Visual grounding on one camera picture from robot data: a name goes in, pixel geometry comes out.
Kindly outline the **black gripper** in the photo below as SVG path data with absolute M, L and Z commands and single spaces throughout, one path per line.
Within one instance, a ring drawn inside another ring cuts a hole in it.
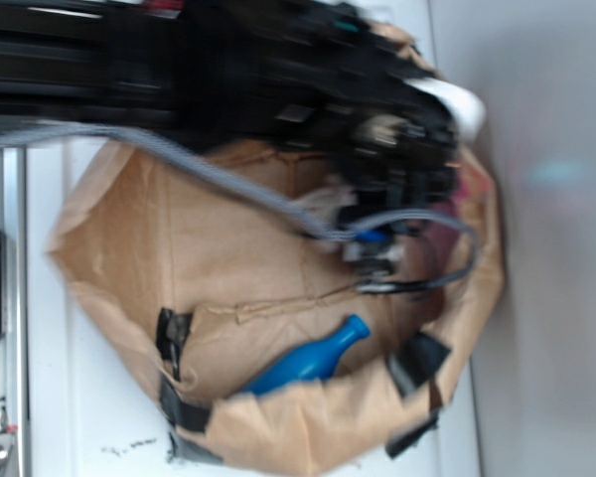
M 365 294 L 426 291 L 455 273 L 397 277 L 398 240 L 431 223 L 460 224 L 434 206 L 456 187 L 460 131 L 432 87 L 438 76 L 399 29 L 284 32 L 272 40 L 273 144 L 316 153 L 358 196 L 322 236 L 337 241 Z

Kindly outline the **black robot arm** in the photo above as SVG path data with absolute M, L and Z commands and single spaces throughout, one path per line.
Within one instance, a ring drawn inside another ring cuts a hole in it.
M 356 249 L 358 291 L 438 288 L 470 264 L 393 279 L 399 235 L 453 194 L 457 115 L 425 90 L 434 74 L 351 4 L 321 1 L 0 1 L 0 148 L 72 135 L 120 139 Z M 202 158 L 256 139 L 322 152 L 358 197 L 329 219 Z

